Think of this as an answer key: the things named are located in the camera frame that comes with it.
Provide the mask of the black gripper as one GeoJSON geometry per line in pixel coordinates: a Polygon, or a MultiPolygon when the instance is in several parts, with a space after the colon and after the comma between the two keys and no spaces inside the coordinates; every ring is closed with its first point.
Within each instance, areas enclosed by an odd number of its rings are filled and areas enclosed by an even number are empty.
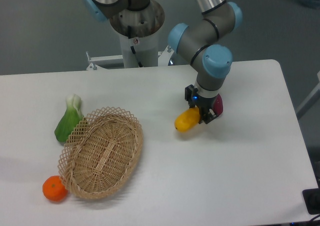
{"type": "Polygon", "coordinates": [[[187,101],[189,108],[197,106],[199,109],[199,124],[209,124],[218,117],[214,111],[217,96],[218,93],[215,91],[200,91],[199,88],[194,87],[192,84],[184,89],[184,99],[187,101]]]}

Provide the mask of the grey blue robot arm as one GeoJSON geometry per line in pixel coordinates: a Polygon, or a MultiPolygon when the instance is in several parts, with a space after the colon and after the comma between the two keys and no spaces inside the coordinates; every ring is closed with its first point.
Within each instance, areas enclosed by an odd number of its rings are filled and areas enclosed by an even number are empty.
{"type": "MultiPolygon", "coordinates": [[[[218,44],[237,29],[243,13],[226,0],[196,0],[202,20],[194,27],[177,24],[168,34],[168,46],[197,71],[194,84],[184,90],[190,108],[198,108],[199,122],[216,119],[219,89],[230,72],[233,55],[218,44]]],[[[158,35],[165,21],[162,6],[155,0],[83,0],[98,21],[108,20],[118,34],[126,68],[158,66],[158,35]]]]}

